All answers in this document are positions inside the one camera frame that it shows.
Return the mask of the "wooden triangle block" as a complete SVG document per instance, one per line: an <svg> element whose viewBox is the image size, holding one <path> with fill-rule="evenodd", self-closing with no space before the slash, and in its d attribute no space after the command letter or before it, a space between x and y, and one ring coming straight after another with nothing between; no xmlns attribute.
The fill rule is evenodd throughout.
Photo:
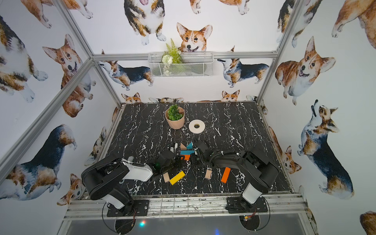
<svg viewBox="0 0 376 235"><path fill-rule="evenodd" d="M181 150L187 150L187 147L181 143L181 144L180 144L180 149L181 149Z"/></svg>

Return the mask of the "teal long block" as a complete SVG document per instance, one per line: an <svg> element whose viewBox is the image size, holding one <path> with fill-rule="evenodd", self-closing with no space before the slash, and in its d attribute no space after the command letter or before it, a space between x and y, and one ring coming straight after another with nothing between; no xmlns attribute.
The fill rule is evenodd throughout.
<svg viewBox="0 0 376 235"><path fill-rule="evenodd" d="M194 150L181 150L180 151L180 155L191 155L191 154L195 154L195 151Z"/></svg>

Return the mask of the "small teal block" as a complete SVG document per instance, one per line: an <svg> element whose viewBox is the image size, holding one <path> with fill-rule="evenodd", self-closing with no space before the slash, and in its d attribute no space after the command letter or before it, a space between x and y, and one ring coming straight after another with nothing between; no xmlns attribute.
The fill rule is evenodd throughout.
<svg viewBox="0 0 376 235"><path fill-rule="evenodd" d="M187 145L187 150L192 150L193 149L193 142L190 142L188 145Z"/></svg>

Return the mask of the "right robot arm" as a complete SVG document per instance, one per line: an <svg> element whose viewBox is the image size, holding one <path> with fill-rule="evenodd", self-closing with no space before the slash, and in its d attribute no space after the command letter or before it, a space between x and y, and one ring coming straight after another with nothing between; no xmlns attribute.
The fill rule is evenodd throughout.
<svg viewBox="0 0 376 235"><path fill-rule="evenodd" d="M241 195L249 204L268 193L279 175L278 166L254 147L243 151L220 151L213 150L205 141L194 139L193 148L201 164L208 169L238 169L248 183Z"/></svg>

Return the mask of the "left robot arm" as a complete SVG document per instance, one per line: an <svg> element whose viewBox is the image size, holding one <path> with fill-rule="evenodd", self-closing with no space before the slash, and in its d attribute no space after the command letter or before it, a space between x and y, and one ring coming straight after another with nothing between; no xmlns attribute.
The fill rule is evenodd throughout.
<svg viewBox="0 0 376 235"><path fill-rule="evenodd" d="M82 182L91 200L103 199L118 210L132 212L134 200L127 190L121 188L122 180L136 180L151 183L168 172L176 163L176 155L164 150L148 163L135 163L132 158L103 159L85 169Z"/></svg>

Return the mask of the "yellow long block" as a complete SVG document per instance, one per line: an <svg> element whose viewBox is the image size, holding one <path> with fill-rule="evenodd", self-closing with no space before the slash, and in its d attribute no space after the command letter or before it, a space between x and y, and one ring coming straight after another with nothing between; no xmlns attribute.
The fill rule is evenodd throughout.
<svg viewBox="0 0 376 235"><path fill-rule="evenodd" d="M176 176L171 178L169 182L171 183L171 185L174 185L177 182L179 182L183 177L185 177L185 173L183 171L180 171Z"/></svg>

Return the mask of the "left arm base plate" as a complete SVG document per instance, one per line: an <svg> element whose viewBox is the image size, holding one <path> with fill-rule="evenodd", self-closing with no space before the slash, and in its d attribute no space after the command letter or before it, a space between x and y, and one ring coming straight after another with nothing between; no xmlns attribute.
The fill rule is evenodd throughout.
<svg viewBox="0 0 376 235"><path fill-rule="evenodd" d="M135 200L121 209L116 209L112 204L108 207L107 217L147 216L149 200Z"/></svg>

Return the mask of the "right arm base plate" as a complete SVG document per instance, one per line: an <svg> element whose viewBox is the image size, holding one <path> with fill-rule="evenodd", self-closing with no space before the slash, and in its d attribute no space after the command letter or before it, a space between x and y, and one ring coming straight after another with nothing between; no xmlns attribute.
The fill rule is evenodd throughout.
<svg viewBox="0 0 376 235"><path fill-rule="evenodd" d="M268 206L264 197L259 197L255 203L251 204L243 197L228 197L225 209L229 213L258 213L268 212Z"/></svg>

